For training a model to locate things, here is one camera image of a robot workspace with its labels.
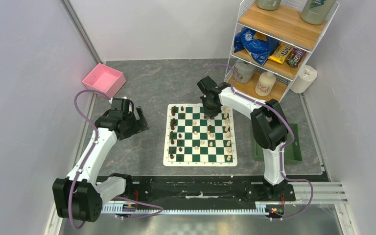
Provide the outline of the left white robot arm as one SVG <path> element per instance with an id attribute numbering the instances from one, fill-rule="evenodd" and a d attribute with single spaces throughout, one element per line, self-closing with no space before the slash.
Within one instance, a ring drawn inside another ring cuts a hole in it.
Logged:
<path id="1" fill-rule="evenodd" d="M 97 177 L 116 142 L 148 130 L 142 108 L 127 98 L 112 98 L 111 108 L 92 126 L 92 136 L 79 161 L 64 179 L 57 178 L 52 185 L 60 218 L 95 222 L 107 202 L 116 196 L 128 200 L 134 194 L 130 175 L 113 173 L 100 184 Z"/>

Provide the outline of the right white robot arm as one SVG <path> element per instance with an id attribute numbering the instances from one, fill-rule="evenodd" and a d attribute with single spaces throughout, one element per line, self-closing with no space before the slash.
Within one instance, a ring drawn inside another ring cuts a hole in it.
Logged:
<path id="1" fill-rule="evenodd" d="M 255 142 L 262 148 L 264 157 L 264 179 L 256 198 L 280 201 L 281 196 L 292 190 L 285 179 L 283 153 L 287 135 L 293 133 L 280 104 L 275 99 L 255 99 L 227 82 L 217 84 L 209 76 L 202 78 L 197 86 L 203 94 L 200 98 L 206 119 L 221 114 L 224 106 L 250 119 Z"/>

